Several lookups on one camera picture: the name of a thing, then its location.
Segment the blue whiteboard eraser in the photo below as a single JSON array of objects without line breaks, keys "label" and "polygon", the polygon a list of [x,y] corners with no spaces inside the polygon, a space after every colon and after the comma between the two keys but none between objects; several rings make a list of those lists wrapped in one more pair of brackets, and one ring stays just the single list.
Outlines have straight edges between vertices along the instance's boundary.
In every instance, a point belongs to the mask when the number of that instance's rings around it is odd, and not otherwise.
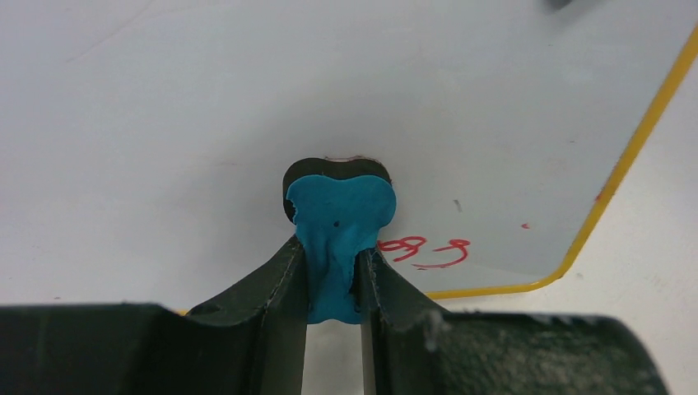
[{"label": "blue whiteboard eraser", "polygon": [[305,253],[308,322],[361,322],[356,258],[373,250],[394,218],[397,196],[377,160],[304,158],[282,181],[283,206]]}]

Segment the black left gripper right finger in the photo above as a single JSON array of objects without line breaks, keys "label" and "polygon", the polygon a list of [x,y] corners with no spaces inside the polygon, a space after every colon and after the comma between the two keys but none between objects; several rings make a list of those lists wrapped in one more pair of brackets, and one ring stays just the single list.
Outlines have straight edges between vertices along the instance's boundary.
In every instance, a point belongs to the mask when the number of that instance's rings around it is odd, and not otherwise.
[{"label": "black left gripper right finger", "polygon": [[356,258],[367,394],[665,394],[644,345],[598,315],[451,312],[376,249]]}]

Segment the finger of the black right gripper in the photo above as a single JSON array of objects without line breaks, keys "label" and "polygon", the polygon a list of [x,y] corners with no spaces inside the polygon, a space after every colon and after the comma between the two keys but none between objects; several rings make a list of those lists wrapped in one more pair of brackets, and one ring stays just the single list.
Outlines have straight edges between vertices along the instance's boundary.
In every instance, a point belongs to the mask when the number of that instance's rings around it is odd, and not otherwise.
[{"label": "finger of the black right gripper", "polygon": [[545,0],[546,7],[550,10],[561,10],[571,2],[572,0]]}]

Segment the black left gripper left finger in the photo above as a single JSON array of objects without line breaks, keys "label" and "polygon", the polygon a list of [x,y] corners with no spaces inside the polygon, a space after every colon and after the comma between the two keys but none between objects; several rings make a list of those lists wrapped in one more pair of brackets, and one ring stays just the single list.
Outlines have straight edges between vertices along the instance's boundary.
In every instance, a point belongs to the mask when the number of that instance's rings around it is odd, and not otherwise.
[{"label": "black left gripper left finger", "polygon": [[153,303],[4,306],[1,391],[298,393],[307,306],[297,238],[186,314]]}]

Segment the yellow framed whiteboard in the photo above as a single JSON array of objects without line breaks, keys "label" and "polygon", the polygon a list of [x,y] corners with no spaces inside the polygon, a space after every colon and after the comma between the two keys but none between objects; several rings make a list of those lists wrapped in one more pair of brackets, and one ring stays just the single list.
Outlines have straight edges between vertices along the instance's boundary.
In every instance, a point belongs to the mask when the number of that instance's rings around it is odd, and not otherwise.
[{"label": "yellow framed whiteboard", "polygon": [[1,301],[187,309],[290,236],[282,176],[364,156],[436,298],[544,286],[694,1],[4,1]]}]

